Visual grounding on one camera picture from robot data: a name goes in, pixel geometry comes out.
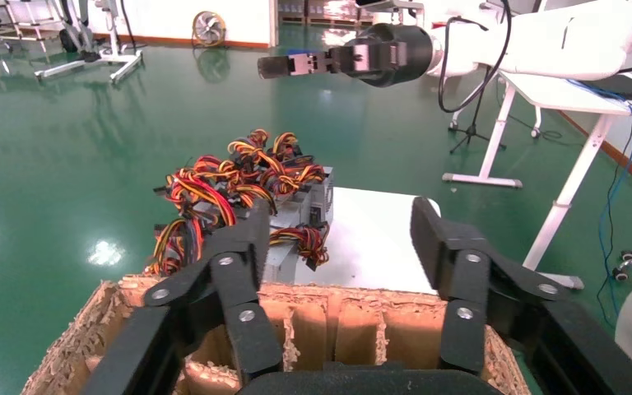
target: white table leg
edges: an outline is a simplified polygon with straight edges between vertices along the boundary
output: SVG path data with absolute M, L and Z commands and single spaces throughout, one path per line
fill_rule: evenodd
M 580 151 L 580 156 L 575 162 L 573 169 L 570 171 L 568 179 L 565 181 L 563 189 L 560 191 L 560 195 L 554 201 L 553 207 L 549 211 L 549 215 L 544 221 L 544 225 L 539 230 L 539 235 L 534 239 L 534 244 L 529 249 L 527 257 L 524 259 L 522 266 L 532 270 L 536 270 L 539 266 L 541 257 L 544 256 L 544 252 L 549 247 L 549 243 L 554 238 L 556 231 L 558 230 L 563 217 L 570 208 L 570 203 L 573 201 L 573 196 L 578 191 L 580 183 L 583 182 L 585 174 L 588 172 L 590 165 L 595 159 L 595 155 L 600 149 L 602 142 L 609 132 L 609 127 L 614 121 L 613 115 L 603 114 L 600 116 L 595 128 L 590 133 L 588 140 L 583 146 L 583 150 Z
M 510 84 L 507 84 L 505 86 L 505 98 L 503 99 L 503 105 L 500 106 L 500 113 L 498 114 L 498 118 L 495 120 L 493 134 L 490 135 L 490 141 L 488 142 L 488 148 L 486 149 L 486 157 L 483 159 L 481 172 L 478 175 L 445 173 L 442 175 L 443 181 L 458 181 L 461 183 L 471 184 L 489 184 L 513 188 L 522 187 L 522 182 L 518 179 L 496 179 L 488 176 L 490 174 L 490 168 L 493 166 L 493 160 L 495 160 L 495 154 L 498 152 L 500 139 L 502 139 L 503 137 L 505 124 L 507 123 L 510 107 L 512 107 L 512 102 L 514 99 L 514 92 L 514 86 Z
M 534 113 L 537 115 L 537 121 L 534 123 L 534 128 L 532 129 L 532 137 L 537 138 L 541 133 L 541 107 L 535 105 Z

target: white wall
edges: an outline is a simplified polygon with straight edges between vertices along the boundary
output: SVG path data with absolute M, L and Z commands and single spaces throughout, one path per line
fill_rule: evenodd
M 269 44 L 271 35 L 271 2 L 275 0 L 125 0 L 130 26 L 134 35 L 189 40 L 193 19 L 202 11 L 218 13 L 226 23 L 226 40 Z M 88 2 L 90 28 L 94 33 L 106 33 L 105 14 Z M 44 2 L 30 4 L 35 16 L 48 16 Z M 25 4 L 14 2 L 16 19 L 26 21 Z M 127 34 L 124 23 L 118 33 Z

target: wheeled stand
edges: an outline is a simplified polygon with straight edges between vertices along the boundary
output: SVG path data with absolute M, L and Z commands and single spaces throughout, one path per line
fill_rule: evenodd
M 41 70 L 41 71 L 35 72 L 35 77 L 37 77 L 39 81 L 42 81 L 43 78 L 56 76 L 57 74 L 61 74 L 63 72 L 69 72 L 73 69 L 84 67 L 85 65 L 92 66 L 96 64 L 102 64 L 102 63 L 106 63 L 106 64 L 123 63 L 123 66 L 117 72 L 110 74 L 110 83 L 114 85 L 119 80 L 121 80 L 124 76 L 126 76 L 129 72 L 131 72 L 134 69 L 134 67 L 137 65 L 137 63 L 141 62 L 141 60 L 142 60 L 141 50 L 137 51 L 134 55 L 122 55 L 118 53 L 118 51 L 114 50 L 113 54 L 110 54 L 110 55 L 101 53 L 100 58 L 93 62 L 87 62 L 86 60 L 77 60 L 71 63 L 63 64 L 61 66 L 52 67 L 47 70 Z
M 79 67 L 86 65 L 96 64 L 113 64 L 122 63 L 122 67 L 112 74 L 110 74 L 110 83 L 115 84 L 121 80 L 124 76 L 130 73 L 138 63 L 142 62 L 142 51 L 136 51 L 134 54 L 123 54 L 125 46 L 120 48 L 118 42 L 118 32 L 115 25 L 115 19 L 118 17 L 117 4 L 114 0 L 103 1 L 103 10 L 110 14 L 111 27 L 109 28 L 110 35 L 110 48 L 109 53 L 105 50 L 95 52 L 93 50 L 93 34 L 88 29 L 88 3 L 86 0 L 81 0 L 79 8 L 81 10 L 81 18 L 72 17 L 72 13 L 69 11 L 67 0 L 62 0 L 62 9 L 64 11 L 64 27 L 68 33 L 72 43 L 76 46 L 81 55 L 79 60 L 63 64 L 61 66 L 52 67 L 47 70 L 40 70 L 35 72 L 35 77 L 38 81 L 42 81 L 43 78 L 56 76 L 63 72 L 69 72 Z

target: tripod stand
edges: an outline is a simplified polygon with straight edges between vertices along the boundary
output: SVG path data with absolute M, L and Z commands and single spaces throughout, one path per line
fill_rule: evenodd
M 473 113 L 473 119 L 471 121 L 471 125 L 469 125 L 468 128 L 466 129 L 458 128 L 456 120 L 453 120 L 452 124 L 449 125 L 449 128 L 447 128 L 447 130 L 449 130 L 450 132 L 462 132 L 466 134 L 466 136 L 456 146 L 454 146 L 454 148 L 449 150 L 450 154 L 453 154 L 460 146 L 462 146 L 464 142 L 466 142 L 468 145 L 471 142 L 471 137 L 478 137 L 482 140 L 486 140 L 487 142 L 490 141 L 488 137 L 482 136 L 476 132 L 476 119 L 478 118 L 478 110 L 481 108 L 481 100 L 483 99 L 483 93 L 485 91 L 486 91 L 486 87 L 484 86 L 483 89 L 481 89 L 481 92 L 479 92 L 478 94 L 478 99 L 476 99 L 476 110 Z M 504 144 L 500 144 L 500 148 L 505 149 L 507 147 Z

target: robotic arm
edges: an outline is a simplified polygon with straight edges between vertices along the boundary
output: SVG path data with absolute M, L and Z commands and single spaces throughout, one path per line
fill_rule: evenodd
M 390 86 L 425 73 L 439 76 L 446 59 L 444 77 L 468 74 L 479 65 L 497 65 L 505 72 L 598 80 L 618 73 L 632 53 L 632 0 L 602 0 L 504 17 L 492 26 L 457 18 L 433 30 L 426 29 L 430 24 L 425 22 L 422 4 L 400 0 L 357 0 L 357 4 L 371 11 L 413 8 L 417 26 L 378 24 L 323 53 L 261 58 L 259 75 L 344 72 L 372 86 Z M 447 11 L 454 13 L 457 8 L 450 6 Z

